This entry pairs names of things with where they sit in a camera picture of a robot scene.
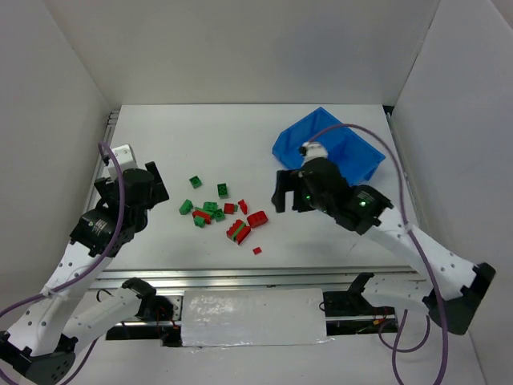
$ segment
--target wire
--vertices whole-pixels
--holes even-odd
[[[70,281],[63,283],[62,285],[59,285],[59,286],[56,286],[56,287],[52,288],[50,291],[54,292],[54,293],[57,293],[57,292],[59,292],[61,290],[66,289],[67,287],[75,284],[76,282],[80,281],[81,279],[86,277],[88,274],[90,274],[92,271],[94,271],[99,266],[99,264],[102,263],[102,261],[105,259],[105,257],[111,252],[112,247],[114,247],[115,243],[118,240],[119,233],[121,232],[121,227],[123,225],[123,217],[124,217],[124,212],[125,212],[125,184],[124,184],[124,180],[123,180],[123,172],[121,171],[121,166],[119,166],[119,163],[118,163],[117,159],[115,158],[114,153],[112,152],[111,148],[109,147],[109,145],[107,143],[105,143],[103,141],[99,142],[98,143],[98,149],[99,149],[100,156],[102,157],[102,159],[104,161],[105,161],[106,157],[104,155],[103,150],[105,150],[105,152],[107,153],[107,156],[111,159],[112,163],[114,164],[114,168],[115,168],[116,174],[118,176],[118,186],[119,186],[118,220],[117,220],[117,222],[115,224],[115,229],[114,229],[114,233],[112,234],[111,240],[107,244],[107,247],[105,248],[103,253],[101,253],[99,255],[99,257],[96,258],[96,261],[94,261],[93,264],[91,266],[89,266],[78,277],[75,277],[75,278],[71,279]],[[4,310],[0,311],[0,318],[2,318],[4,315],[10,313],[12,310],[18,309],[19,307],[26,305],[27,303],[41,301],[45,297],[46,297],[45,295],[39,293],[39,294],[33,295],[32,297],[25,298],[22,301],[16,302],[16,303],[8,306]],[[84,362],[83,363],[85,363],[85,360],[88,357],[89,357],[89,355],[86,355],[84,357]],[[74,373],[74,375],[72,375],[73,378],[75,377],[75,375],[78,374],[78,371],[80,369],[82,369],[82,367],[83,367],[83,364],[81,364],[79,366],[79,368],[77,369],[77,371]],[[6,373],[4,373],[2,368],[0,368],[0,378],[3,379],[9,385],[18,385],[12,379],[7,377]]]
[[[107,290],[107,289],[100,289],[100,290],[98,290],[98,291],[96,292],[96,301],[98,301],[98,302],[101,302],[101,300],[99,299],[99,294],[100,294],[102,291],[103,291],[104,293],[106,293],[106,294],[109,294],[109,295],[112,297],[112,294],[111,294],[111,292],[110,292],[109,290]]]
[[[364,133],[372,136],[375,140],[377,140],[389,153],[390,158],[392,159],[395,167],[395,171],[398,174],[398,183],[399,183],[399,206],[400,206],[400,212],[402,216],[402,222],[404,226],[408,224],[408,218],[406,216],[406,208],[405,208],[405,199],[404,199],[404,185],[402,183],[402,172],[401,168],[399,166],[399,162],[395,154],[392,152],[388,144],[385,143],[385,141],[380,138],[378,135],[376,135],[374,132],[370,131],[368,128],[358,126],[357,124],[335,124],[334,126],[330,126],[325,128],[324,130],[319,131],[317,134],[315,134],[309,142],[313,142],[315,139],[317,139],[319,136],[324,135],[326,132],[332,131],[336,128],[354,128],[359,131],[363,131]],[[426,253],[424,253],[424,250],[422,249],[420,243],[418,242],[417,237],[413,233],[413,231],[410,229],[407,231],[408,235],[410,236],[410,239],[415,245],[415,248],[418,251],[418,254],[420,255],[420,258],[422,259],[422,262],[426,266],[427,274],[430,277],[431,284],[433,285],[433,291],[434,296],[436,297],[436,302],[438,304],[438,311],[440,314],[440,326],[442,328],[442,361],[440,363],[440,369],[438,371],[438,375],[436,380],[434,381],[434,385],[440,385],[443,381],[443,378],[446,374],[447,369],[447,363],[449,358],[449,334],[448,334],[448,328],[447,328],[447,317],[446,317],[446,310],[445,306],[443,304],[443,298],[442,294],[440,293],[440,287],[436,281],[436,277],[434,276],[433,268],[431,267],[431,264],[429,263]],[[402,329],[404,328],[404,325],[406,323],[406,317],[408,315],[408,311],[405,310],[403,320],[401,321],[401,325],[399,326],[398,333],[394,340],[394,348],[392,350],[392,368],[394,370],[394,375],[396,380],[399,382],[399,384],[404,385],[404,382],[401,379],[401,376],[399,375],[398,369],[397,369],[397,353],[398,353],[398,344],[399,340],[402,335]]]
[[[430,337],[430,333],[431,333],[431,320],[429,317],[426,317],[426,321],[427,321],[426,333],[424,334],[424,338],[422,339],[422,341],[417,346],[411,347],[410,349],[398,349],[398,353],[413,353],[414,351],[419,350],[421,347],[423,347],[426,344],[427,339]],[[379,326],[379,330],[378,330],[379,339],[381,340],[381,342],[383,342],[383,345],[385,345],[386,347],[388,347],[391,350],[393,350],[394,347],[391,346],[383,338],[383,330],[385,329],[385,326],[391,324],[392,322],[395,322],[395,320],[390,319],[386,322],[382,322],[382,324]]]

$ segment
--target red lego brick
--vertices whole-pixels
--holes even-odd
[[[257,211],[254,214],[248,216],[248,223],[252,229],[255,229],[258,226],[262,226],[269,221],[267,216],[263,211]]]
[[[226,236],[230,239],[232,239],[233,237],[233,234],[236,233],[236,231],[242,226],[242,225],[245,225],[245,223],[243,221],[241,221],[240,219],[237,219],[235,222],[233,222],[233,225],[232,227],[230,227],[228,229],[228,231],[226,232]]]
[[[244,202],[244,199],[242,201],[237,202],[240,206],[240,210],[244,213],[244,215],[248,215],[248,205],[246,202]]]
[[[240,245],[249,233],[251,233],[251,227],[245,226],[235,237],[235,242]]]
[[[224,204],[224,213],[225,214],[233,214],[235,212],[235,205],[233,203],[225,203]]]
[[[192,213],[192,217],[202,217],[205,219],[205,222],[207,222],[207,225],[210,225],[210,222],[211,222],[211,218],[210,216],[207,214],[207,213],[204,213],[203,211],[200,211],[200,210],[196,210]]]

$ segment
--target white wall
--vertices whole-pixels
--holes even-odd
[[[513,1],[512,0],[492,0],[502,16],[513,27]]]
[[[487,383],[511,384],[513,30],[489,0],[442,0],[393,122],[428,230],[498,273],[471,327]]]
[[[45,0],[121,104],[395,103],[439,0]]]
[[[63,255],[109,108],[40,1],[1,2],[0,55],[3,309],[38,293]]]

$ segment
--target white panel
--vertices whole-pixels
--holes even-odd
[[[471,328],[490,384],[513,379],[512,106],[513,30],[488,0],[442,1],[393,121],[430,232],[498,270]]]
[[[439,0],[46,0],[110,102],[395,103]]]
[[[321,289],[186,291],[182,341],[185,347],[326,342],[323,301]]]
[[[114,270],[223,269],[320,266],[406,265],[401,258],[335,224],[323,213],[296,213],[292,197],[286,213],[271,204],[276,171],[283,166],[271,153],[273,144],[291,124],[318,105],[187,105],[123,106],[114,146],[129,143],[142,166],[154,160],[170,199],[149,214],[147,228],[123,247],[112,262]],[[381,106],[325,106],[345,122],[361,124],[394,147]],[[367,135],[362,137],[383,149]],[[199,176],[203,186],[193,189],[189,178]],[[226,183],[227,200],[217,199],[217,184]],[[385,159],[370,181],[393,202],[398,181],[393,163]],[[200,229],[191,215],[178,212],[185,199],[196,206],[205,201],[238,202],[245,199],[250,212],[264,210],[267,225],[252,230],[240,246],[226,237],[239,210],[220,223]],[[406,194],[409,218],[415,221]],[[262,253],[253,255],[260,246]]]
[[[0,292],[36,294],[83,208],[108,106],[41,2],[1,2],[0,55]]]

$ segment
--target building block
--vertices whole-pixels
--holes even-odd
[[[203,203],[203,210],[204,211],[210,211],[214,212],[217,210],[217,203],[216,202],[205,202]]]
[[[198,226],[198,227],[205,227],[205,218],[202,218],[202,217],[199,217],[199,216],[196,216],[194,217],[194,225]]]
[[[251,233],[251,227],[243,227],[235,236],[235,242],[237,242],[237,244],[240,245],[242,241],[249,235],[249,233]]]
[[[216,222],[221,222],[225,218],[226,217],[223,214],[223,210],[217,209],[216,211],[214,211],[214,219],[216,220]]]
[[[235,212],[235,205],[233,203],[225,203],[224,204],[224,213],[225,214],[233,214]]]
[[[207,222],[207,225],[210,225],[210,223],[212,221],[211,217],[207,213],[204,213],[203,211],[200,211],[200,210],[196,210],[195,212],[193,212],[192,217],[193,218],[196,218],[196,217],[204,218],[205,222]]]
[[[263,211],[257,211],[254,214],[248,215],[247,219],[252,229],[255,229],[258,226],[262,226],[269,221]]]
[[[243,221],[241,221],[240,219],[237,219],[235,222],[233,222],[233,225],[226,232],[226,236],[228,238],[230,238],[232,241],[234,241],[235,240],[235,236],[245,226],[246,226],[246,224]]]
[[[191,182],[193,188],[198,188],[202,185],[198,176],[193,176],[191,179],[189,179],[189,181]]]
[[[240,206],[240,210],[244,213],[244,215],[248,215],[248,205],[246,202],[244,202],[244,199],[242,201],[237,202]]]
[[[192,202],[189,199],[186,199],[185,202],[180,206],[180,214],[186,215],[189,214],[192,210]]]
[[[228,198],[228,186],[225,183],[217,185],[217,195],[221,199]]]
[[[209,215],[211,218],[214,216],[214,212],[208,211],[208,210],[204,210],[201,207],[195,207],[194,209],[196,211],[201,211],[202,213],[205,213],[205,214]]]

